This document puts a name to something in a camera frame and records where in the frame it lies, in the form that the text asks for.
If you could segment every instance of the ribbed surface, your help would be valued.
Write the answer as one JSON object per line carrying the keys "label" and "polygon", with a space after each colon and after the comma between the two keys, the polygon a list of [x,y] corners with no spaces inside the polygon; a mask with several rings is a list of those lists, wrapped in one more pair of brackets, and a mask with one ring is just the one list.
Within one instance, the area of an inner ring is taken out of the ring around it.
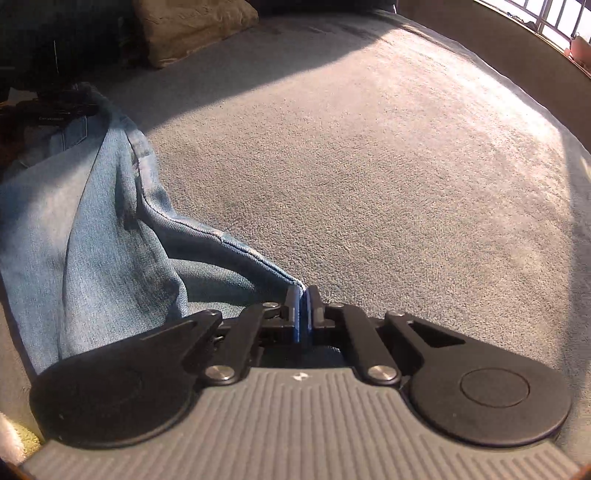
{"label": "ribbed surface", "polygon": [[550,480],[577,471],[549,442],[498,451],[447,440],[397,391],[350,369],[307,374],[255,368],[237,385],[207,389],[156,439],[97,452],[50,442],[25,468],[38,480]]}

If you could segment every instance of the blue denim fabric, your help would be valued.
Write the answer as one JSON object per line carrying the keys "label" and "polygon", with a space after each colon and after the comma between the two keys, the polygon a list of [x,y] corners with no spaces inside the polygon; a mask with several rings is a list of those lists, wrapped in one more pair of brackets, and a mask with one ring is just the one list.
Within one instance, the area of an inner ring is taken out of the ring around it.
{"label": "blue denim fabric", "polygon": [[0,273],[33,367],[199,310],[236,316],[303,285],[175,213],[157,159],[105,98],[27,149],[0,184]]}

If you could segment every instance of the pillow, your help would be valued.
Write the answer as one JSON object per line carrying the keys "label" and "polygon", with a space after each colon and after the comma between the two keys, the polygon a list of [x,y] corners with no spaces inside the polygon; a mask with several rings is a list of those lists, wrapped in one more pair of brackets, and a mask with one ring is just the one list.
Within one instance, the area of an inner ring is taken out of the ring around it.
{"label": "pillow", "polygon": [[246,0],[134,0],[150,48],[150,63],[165,67],[255,25]]}

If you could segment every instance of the window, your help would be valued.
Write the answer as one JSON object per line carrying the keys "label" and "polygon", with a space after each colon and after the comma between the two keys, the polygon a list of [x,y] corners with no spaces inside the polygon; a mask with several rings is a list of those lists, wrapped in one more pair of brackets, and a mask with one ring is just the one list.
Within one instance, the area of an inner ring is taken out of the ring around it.
{"label": "window", "polygon": [[518,17],[532,30],[560,48],[568,48],[570,39],[581,35],[591,39],[591,0],[484,0]]}

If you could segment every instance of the gray blanket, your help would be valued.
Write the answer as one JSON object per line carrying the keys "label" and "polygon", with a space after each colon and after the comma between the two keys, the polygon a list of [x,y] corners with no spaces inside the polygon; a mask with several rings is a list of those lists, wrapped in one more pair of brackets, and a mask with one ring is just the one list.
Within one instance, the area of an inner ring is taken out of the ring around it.
{"label": "gray blanket", "polygon": [[591,459],[591,156],[462,46],[401,17],[283,17],[93,79],[175,208],[327,299],[395,307],[558,368]]}

